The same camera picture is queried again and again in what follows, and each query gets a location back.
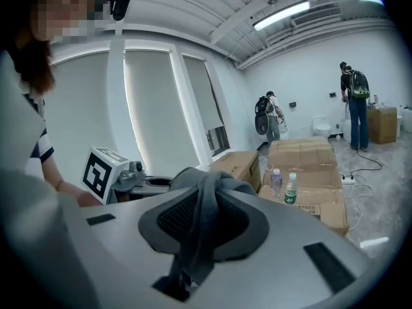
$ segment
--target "gray floor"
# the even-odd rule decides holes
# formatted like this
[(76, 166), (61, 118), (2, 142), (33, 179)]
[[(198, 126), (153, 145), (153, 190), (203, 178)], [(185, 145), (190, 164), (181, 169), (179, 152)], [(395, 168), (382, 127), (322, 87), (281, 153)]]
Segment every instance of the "gray floor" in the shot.
[[(355, 169), (374, 169), (376, 163), (357, 156), (349, 144), (344, 141), (330, 139), (335, 151), (339, 172), (349, 174)], [(267, 156), (268, 146), (260, 150)], [(380, 171), (359, 171), (372, 186), (373, 197), (360, 197), (358, 204), (362, 210), (362, 219), (356, 228), (349, 232), (348, 239), (357, 246), (361, 241), (389, 237), (387, 243), (370, 246), (363, 250), (371, 258), (379, 258), (383, 254), (393, 253), (398, 240), (404, 235), (412, 219), (412, 134), (401, 132), (400, 138), (392, 144), (374, 144), (370, 142), (369, 152), (360, 153), (379, 161), (383, 168)], [(263, 175), (266, 160), (259, 156), (259, 165)], [(345, 196), (351, 191), (351, 185), (344, 186)], [(360, 194), (370, 194), (366, 187), (356, 187), (351, 198), (345, 199), (347, 219), (350, 228), (354, 227), (360, 217), (355, 198)]]

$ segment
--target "dark hair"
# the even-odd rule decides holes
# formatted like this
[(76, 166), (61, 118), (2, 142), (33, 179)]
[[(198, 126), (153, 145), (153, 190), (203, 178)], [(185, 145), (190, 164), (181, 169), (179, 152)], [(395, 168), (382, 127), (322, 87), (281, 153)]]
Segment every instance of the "dark hair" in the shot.
[[(14, 61), (15, 70), (37, 94), (42, 95), (51, 90), (54, 77), (50, 67), (52, 59), (49, 41), (36, 40), (30, 29), (30, 7), (36, 0), (6, 0), (6, 8), (10, 9), (7, 26), (1, 30), (0, 49), (7, 50)], [(16, 35), (26, 31), (31, 41), (21, 50), (15, 45)]]

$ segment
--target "person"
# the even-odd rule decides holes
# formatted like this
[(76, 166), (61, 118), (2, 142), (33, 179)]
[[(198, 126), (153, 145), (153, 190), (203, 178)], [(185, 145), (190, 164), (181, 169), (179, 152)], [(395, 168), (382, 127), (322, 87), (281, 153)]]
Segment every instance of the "person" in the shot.
[(268, 115), (268, 131), (266, 136), (270, 146), (273, 141), (281, 139), (278, 118), (283, 118), (283, 114), (278, 107), (277, 98), (273, 91), (268, 91), (266, 97), (268, 99), (268, 105), (266, 107), (266, 113)]
[(341, 93), (342, 101), (348, 102), (351, 119), (350, 147), (353, 150), (368, 151), (368, 121), (366, 117), (366, 99), (353, 97), (350, 90), (352, 67), (342, 62), (341, 65)]
[[(89, 192), (66, 182), (60, 174), (43, 120), (42, 96), (54, 85), (50, 40), (63, 35), (65, 28), (78, 26), (80, 20), (87, 19), (95, 12), (97, 1), (13, 0), (13, 10), (0, 35), (1, 127), (6, 132), (0, 141), (1, 167), (11, 164), (12, 169), (24, 169), (26, 174), (47, 181), (56, 191), (76, 197), (81, 207), (100, 202)], [(29, 144), (30, 136), (25, 136), (36, 129), (41, 131), (40, 127), (37, 143)], [(29, 148), (30, 157), (25, 156), (28, 145), (34, 146)]]

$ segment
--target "toilet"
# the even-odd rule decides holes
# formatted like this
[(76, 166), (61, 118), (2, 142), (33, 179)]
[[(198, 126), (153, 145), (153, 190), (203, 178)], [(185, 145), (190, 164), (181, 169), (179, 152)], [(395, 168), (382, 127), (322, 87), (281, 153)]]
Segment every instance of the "toilet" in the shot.
[(312, 119), (312, 129), (315, 136), (328, 138), (332, 132), (326, 117), (317, 117)]

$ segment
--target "black cable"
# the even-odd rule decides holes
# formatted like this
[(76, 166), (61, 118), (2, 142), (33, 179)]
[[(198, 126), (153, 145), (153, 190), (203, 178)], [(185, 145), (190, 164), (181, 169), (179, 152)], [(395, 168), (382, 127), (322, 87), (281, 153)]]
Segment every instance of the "black cable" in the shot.
[(380, 170), (382, 169), (382, 165), (380, 164), (380, 162), (377, 162), (376, 160), (373, 160), (373, 159), (368, 158), (368, 157), (361, 156), (361, 155), (359, 154), (358, 150), (356, 150), (356, 153), (357, 153), (358, 156), (360, 156), (360, 157), (363, 158), (363, 159), (368, 159), (368, 160), (370, 160), (371, 162), (375, 162), (376, 164), (379, 165), (379, 168), (375, 168), (375, 169), (370, 169), (370, 168), (356, 169), (356, 170), (350, 172), (350, 176), (352, 177), (352, 179), (353, 179), (352, 173), (354, 173), (354, 172), (359, 172), (359, 171), (380, 171)]

